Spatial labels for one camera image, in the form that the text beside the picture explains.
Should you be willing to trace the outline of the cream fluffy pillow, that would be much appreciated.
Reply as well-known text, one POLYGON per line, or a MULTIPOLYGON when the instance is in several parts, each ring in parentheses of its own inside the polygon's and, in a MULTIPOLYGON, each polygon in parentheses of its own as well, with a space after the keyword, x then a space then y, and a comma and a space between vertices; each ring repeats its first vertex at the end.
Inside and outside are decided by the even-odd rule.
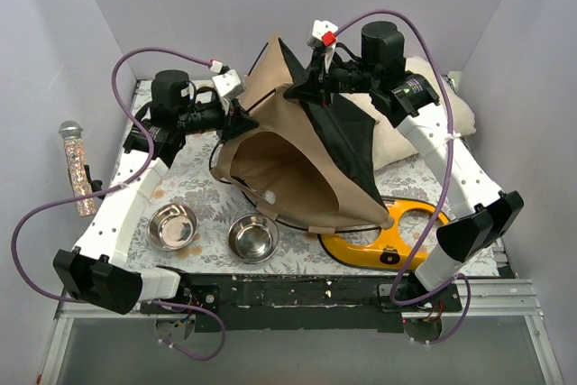
MULTIPOLYGON (((421 57, 407 58, 407 70, 426 78, 433 85, 434 91, 439 96, 441 95, 441 89, 435 80, 434 72, 427 60, 421 57)), ((453 111, 454 130, 462 136, 474 134, 476 128, 473 111, 456 95, 446 82, 444 82, 444 89, 449 97, 453 111)), ((410 141, 394 129, 389 120, 373 106, 368 94, 343 94, 343 97, 356 104, 375 121, 372 145, 374 171, 378 171, 391 163, 404 160, 417 154, 416 149, 410 141)))

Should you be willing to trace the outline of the beige fabric pet tent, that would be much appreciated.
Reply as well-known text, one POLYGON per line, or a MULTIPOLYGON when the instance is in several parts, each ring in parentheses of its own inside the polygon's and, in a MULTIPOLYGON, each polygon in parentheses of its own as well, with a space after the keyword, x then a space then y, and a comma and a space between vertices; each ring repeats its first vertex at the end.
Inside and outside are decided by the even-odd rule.
POLYGON ((374 119, 340 95, 327 108, 287 100, 285 91, 304 72, 271 35, 239 97, 259 125, 222 145, 213 177, 231 182, 266 216, 310 233, 391 227, 373 174, 374 119))

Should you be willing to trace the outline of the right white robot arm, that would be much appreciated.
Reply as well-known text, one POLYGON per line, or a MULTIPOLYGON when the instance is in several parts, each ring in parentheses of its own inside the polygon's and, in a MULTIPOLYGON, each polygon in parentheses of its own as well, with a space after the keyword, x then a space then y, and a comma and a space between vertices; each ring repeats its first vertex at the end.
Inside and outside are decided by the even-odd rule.
POLYGON ((425 311, 469 259, 507 232, 524 201, 493 181, 465 147, 445 88, 407 69, 405 38, 396 24, 365 24, 362 53, 346 62, 335 54, 340 32, 328 21, 313 22, 307 40, 313 54, 288 98, 329 106, 335 94, 367 94, 435 175, 442 187, 438 202, 450 203, 456 218, 437 230, 436 246, 411 273, 409 303, 425 311))

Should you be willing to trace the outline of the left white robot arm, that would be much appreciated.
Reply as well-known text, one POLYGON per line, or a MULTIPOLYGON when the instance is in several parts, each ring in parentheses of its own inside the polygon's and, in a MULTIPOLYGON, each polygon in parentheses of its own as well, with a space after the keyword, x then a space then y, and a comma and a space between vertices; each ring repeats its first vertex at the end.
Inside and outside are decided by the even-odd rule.
POLYGON ((168 173, 190 134, 218 132, 231 139, 257 126, 241 108, 242 77, 233 69, 215 75, 205 103, 196 100, 188 74, 163 70, 151 82, 151 102, 135 116, 114 177, 95 218, 70 251, 60 250, 53 268, 76 300, 119 314, 140 301, 160 298, 174 313, 185 311, 192 292, 173 270, 127 270, 133 233, 154 189, 168 173))

